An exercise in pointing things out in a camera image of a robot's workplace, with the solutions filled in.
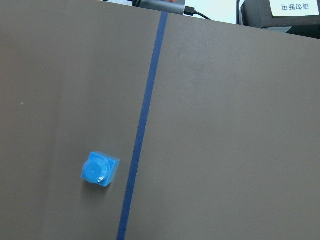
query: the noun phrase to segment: dark gray board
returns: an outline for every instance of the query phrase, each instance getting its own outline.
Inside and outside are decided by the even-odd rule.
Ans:
[[[319,63],[316,39],[170,15],[127,239],[318,240]]]
[[[0,239],[115,239],[160,12],[87,0],[0,11]],[[108,188],[80,178],[91,151],[121,160]]]

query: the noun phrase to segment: blue tape line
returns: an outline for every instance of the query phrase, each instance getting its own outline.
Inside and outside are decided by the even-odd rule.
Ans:
[[[117,240],[124,240],[125,236],[126,236],[129,213],[130,213],[130,208],[131,208],[131,202],[132,202],[132,197],[134,194],[134,188],[135,188],[135,183],[136,183],[139,160],[140,160],[142,145],[144,142],[148,114],[149,114],[150,103],[151,103],[151,97],[152,97],[152,92],[153,92],[154,85],[155,85],[155,79],[156,79],[156,74],[157,74],[157,69],[158,69],[158,63],[159,63],[159,58],[160,58],[162,42],[163,42],[165,31],[166,31],[167,20],[168,20],[168,13],[162,12],[161,17],[160,17],[159,26],[158,26],[158,31],[157,31],[156,38],[155,38],[153,54],[152,54],[151,64],[150,64],[150,69],[149,69],[149,75],[148,75],[148,80],[146,83],[146,88],[145,88],[145,93],[144,93],[144,99],[143,99],[143,104],[142,104],[140,120],[139,120],[139,126],[138,126],[138,131],[136,134],[135,145],[134,145],[132,161],[131,161],[131,167],[130,167],[128,182],[126,185],[123,206],[122,206],[122,213],[121,213],[121,218],[120,218]]]

